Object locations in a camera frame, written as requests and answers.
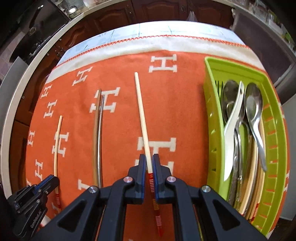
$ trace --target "metal handle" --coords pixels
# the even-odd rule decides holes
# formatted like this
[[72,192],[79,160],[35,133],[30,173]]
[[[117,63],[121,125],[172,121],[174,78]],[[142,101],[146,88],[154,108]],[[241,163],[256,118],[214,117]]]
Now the metal handle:
[[242,180],[243,180],[243,175],[242,175],[242,140],[240,137],[239,133],[239,127],[236,128],[236,133],[237,133],[237,139],[238,139],[238,178],[237,178],[237,191],[235,195],[235,207],[239,207],[239,202],[240,202],[240,197],[241,197],[241,186],[242,186]]
[[61,57],[61,53],[60,52],[55,51],[55,53],[56,53],[56,56]]
[[246,205],[246,209],[245,209],[244,214],[243,214],[244,217],[246,216],[246,214],[248,212],[248,209],[250,207],[250,204],[251,204],[251,200],[252,200],[252,196],[253,196],[254,189],[255,189],[255,184],[256,184],[257,171],[258,171],[258,161],[256,161],[254,179],[253,179],[253,183],[252,183],[252,187],[251,187],[250,197],[249,197],[249,200],[248,200],[247,205]]
[[235,199],[235,193],[236,193],[236,187],[237,187],[237,171],[238,171],[238,135],[237,132],[234,132],[234,156],[233,156],[233,169],[232,169],[232,178],[231,178],[231,185],[230,185],[230,191],[228,194],[228,203],[233,206],[234,199]]
[[103,110],[104,110],[105,96],[102,95],[99,112],[99,124],[98,124],[98,187],[103,187],[103,174],[102,174],[102,127],[103,127]]
[[255,142],[258,146],[258,156],[261,161],[261,167],[262,167],[263,171],[266,172],[267,165],[266,165],[265,151],[264,151],[264,147],[263,147],[263,141],[262,141],[262,138],[261,138],[261,135],[259,132],[259,128],[258,128],[259,120],[256,122],[258,122],[258,123],[255,123],[253,125],[254,138],[255,138]]

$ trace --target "kitchen appliance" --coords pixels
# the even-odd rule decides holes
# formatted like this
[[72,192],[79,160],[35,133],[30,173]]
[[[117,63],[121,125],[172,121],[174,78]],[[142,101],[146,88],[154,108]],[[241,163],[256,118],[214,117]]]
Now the kitchen appliance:
[[23,14],[20,28],[26,33],[13,51],[10,62],[19,56],[29,64],[45,43],[70,19],[50,0],[37,0]]

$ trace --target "wooden chopstick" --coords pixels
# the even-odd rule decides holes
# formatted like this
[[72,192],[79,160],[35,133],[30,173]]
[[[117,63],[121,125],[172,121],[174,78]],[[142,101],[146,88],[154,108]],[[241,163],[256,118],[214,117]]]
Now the wooden chopstick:
[[139,113],[140,113],[142,136],[143,136],[143,142],[144,142],[144,150],[145,150],[145,156],[146,156],[147,172],[149,176],[150,192],[152,194],[156,225],[157,225],[159,236],[161,237],[163,235],[162,221],[161,221],[161,216],[159,211],[159,205],[156,203],[156,200],[155,200],[152,161],[151,161],[151,154],[150,154],[150,148],[149,148],[146,120],[144,115],[144,106],[143,106],[143,100],[142,100],[142,94],[141,94],[139,75],[137,72],[135,72],[135,83],[136,83],[136,90],[137,90],[137,99],[138,99],[138,106],[139,106]]
[[248,200],[250,198],[251,195],[251,190],[252,190],[252,185],[253,185],[253,181],[255,178],[255,171],[257,168],[257,163],[258,163],[258,148],[257,148],[257,144],[254,140],[254,138],[252,136],[250,136],[249,139],[249,143],[250,143],[250,147],[251,147],[251,157],[250,161],[251,165],[250,165],[250,171],[246,171],[246,175],[244,178],[244,182],[242,185],[242,201],[240,204],[240,207],[238,209],[238,212],[243,215],[245,213],[246,207],[247,207],[247,203]]
[[[57,155],[58,155],[58,151],[59,151],[59,134],[61,132],[62,120],[63,120],[63,116],[60,115],[59,123],[57,126],[57,136],[56,136],[56,141],[55,141],[55,145],[54,145],[54,176],[56,176],[56,177],[58,177],[57,176]],[[55,188],[55,193],[56,193],[58,212],[60,213],[62,211],[62,206],[61,206],[61,201],[60,201],[60,197],[59,197],[59,187]]]
[[[264,126],[263,126],[262,118],[260,119],[260,122],[259,122],[259,132],[260,132],[262,142],[263,142],[263,147],[264,147],[264,150],[265,150],[265,146],[266,146],[265,132],[264,132]],[[256,214],[257,214],[257,211],[258,211],[258,208],[259,208],[259,204],[260,204],[261,196],[262,196],[262,192],[263,192],[264,179],[265,179],[265,172],[263,171],[262,168],[259,168],[258,175],[257,175],[257,180],[256,180],[256,182],[258,182],[258,185],[257,185],[257,190],[255,192],[255,201],[254,201],[254,204],[253,204],[250,216],[249,216],[249,221],[251,223],[254,222],[254,219],[256,217]]]

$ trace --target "chopstick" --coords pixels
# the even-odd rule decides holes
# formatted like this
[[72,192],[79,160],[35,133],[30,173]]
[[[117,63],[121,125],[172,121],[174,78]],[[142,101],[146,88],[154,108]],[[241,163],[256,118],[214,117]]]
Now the chopstick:
[[152,194],[153,209],[154,209],[158,234],[161,237],[163,235],[162,222],[161,222],[159,205],[156,203],[156,200],[155,200],[151,154],[150,154],[150,148],[149,148],[148,133],[147,133],[146,120],[144,115],[144,107],[143,107],[139,75],[137,72],[135,72],[135,83],[136,83],[138,106],[139,106],[139,113],[140,113],[141,130],[142,130],[142,136],[143,136],[143,142],[144,142],[144,150],[145,150],[145,156],[146,156],[147,172],[148,172],[149,184],[150,184],[150,192]]
[[[56,136],[56,141],[55,141],[55,145],[54,145],[54,176],[57,176],[57,155],[58,155],[58,149],[59,149],[59,134],[61,132],[61,126],[62,126],[62,120],[63,120],[63,116],[60,115],[59,116],[59,123],[57,126],[57,136]],[[60,213],[62,211],[62,207],[61,207],[61,201],[59,198],[59,187],[55,188],[55,193],[56,193],[56,201],[57,201],[57,207],[58,207],[58,212]]]
[[[260,132],[262,142],[263,142],[263,147],[265,150],[265,146],[266,146],[265,132],[264,132],[262,118],[260,119],[260,122],[259,122],[259,132]],[[256,179],[256,182],[258,183],[258,185],[256,185],[257,190],[254,192],[254,196],[255,196],[254,203],[253,203],[252,210],[251,210],[250,216],[249,216],[249,222],[251,222],[251,223],[254,222],[254,219],[256,217],[256,214],[257,214],[257,211],[259,208],[259,204],[260,204],[261,196],[262,196],[262,192],[263,192],[264,178],[265,178],[265,172],[263,171],[262,168],[259,168],[257,179]]]
[[257,163],[258,163],[257,144],[256,144],[253,136],[250,136],[249,138],[250,138],[250,140],[249,140],[250,147],[252,148],[250,150],[251,150],[252,154],[251,154],[250,160],[247,160],[247,161],[249,161],[251,165],[250,165],[250,171],[246,172],[245,179],[244,179],[244,182],[243,182],[243,185],[242,185],[242,194],[243,194],[243,196],[242,196],[242,201],[241,201],[240,207],[238,209],[238,212],[241,215],[245,214],[246,207],[247,207],[248,201],[250,199],[252,185],[253,185],[253,181],[254,181],[254,178],[255,178],[255,172],[256,172]]
[[102,134],[102,114],[101,104],[102,90],[99,89],[98,97],[96,99],[96,111],[94,117],[94,130],[93,130],[93,179],[94,185],[101,188],[102,187],[102,175],[101,175],[101,134]]

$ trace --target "utensil handle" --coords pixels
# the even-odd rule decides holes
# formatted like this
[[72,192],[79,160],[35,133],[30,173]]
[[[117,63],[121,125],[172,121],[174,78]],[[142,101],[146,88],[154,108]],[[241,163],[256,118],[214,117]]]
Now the utensil handle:
[[247,164],[246,164],[246,167],[243,169],[243,177],[246,177],[248,171],[251,168],[251,162],[249,162],[249,160],[250,160],[250,155],[251,155],[251,143],[252,143],[253,135],[252,135],[252,132],[250,130],[249,123],[248,122],[243,122],[243,124],[246,127],[247,133],[248,133]]
[[103,127],[103,110],[104,110],[105,96],[101,96],[100,113],[99,113],[99,126],[98,126],[98,188],[103,187],[103,174],[102,174],[102,127]]
[[267,165],[266,165],[266,158],[265,158],[265,150],[264,150],[263,141],[262,141],[262,138],[261,138],[261,135],[259,132],[258,124],[259,124],[259,120],[258,120],[258,123],[256,123],[253,126],[253,131],[254,131],[255,141],[258,146],[258,155],[261,160],[261,167],[262,167],[263,171],[266,172]]
[[246,215],[246,207],[247,204],[251,201],[250,200],[250,194],[251,194],[251,189],[253,185],[253,181],[255,178],[255,170],[257,168],[257,162],[258,162],[258,153],[257,153],[257,144],[254,141],[253,138],[250,139],[250,170],[248,170],[248,173],[245,176],[245,181],[243,183],[243,198],[239,207],[239,213],[242,215]]
[[[261,137],[262,137],[262,141],[263,141],[263,146],[266,147],[266,142],[265,142],[265,131],[264,131],[264,127],[263,127],[263,120],[262,118],[260,119],[260,122],[259,122],[259,132],[261,134]],[[262,196],[262,192],[263,192],[263,186],[264,186],[264,179],[265,179],[265,173],[263,171],[263,169],[260,169],[259,170],[259,186],[258,186],[258,192],[257,192],[257,198],[256,198],[256,207],[254,209],[254,212],[253,212],[253,217],[251,219],[251,223],[254,222],[255,220],[255,217],[256,217],[256,214],[257,214],[257,211],[259,209],[259,204],[260,204],[260,201],[261,201],[261,196]]]
[[236,130],[237,140],[238,140],[238,178],[237,178],[237,191],[235,195],[235,208],[238,209],[240,197],[241,197],[241,187],[242,187],[242,140],[240,137],[239,129]]
[[253,201],[253,196],[255,195],[255,188],[256,188],[256,177],[257,177],[257,174],[258,174],[258,166],[259,166],[259,163],[258,163],[258,146],[256,144],[256,142],[254,141],[254,145],[256,145],[256,153],[257,153],[257,156],[256,156],[256,166],[255,166],[255,170],[254,170],[254,179],[253,179],[253,183],[252,183],[252,188],[251,188],[251,193],[250,193],[250,197],[249,197],[249,200],[247,202],[247,206],[246,206],[246,209],[245,209],[245,212],[244,212],[244,217],[248,220],[249,219],[249,216],[250,216],[250,208],[252,208],[252,201]]
[[237,171],[238,171],[238,137],[237,133],[234,133],[234,156],[233,156],[233,169],[230,191],[228,194],[228,203],[233,206],[235,200],[235,193],[237,189]]

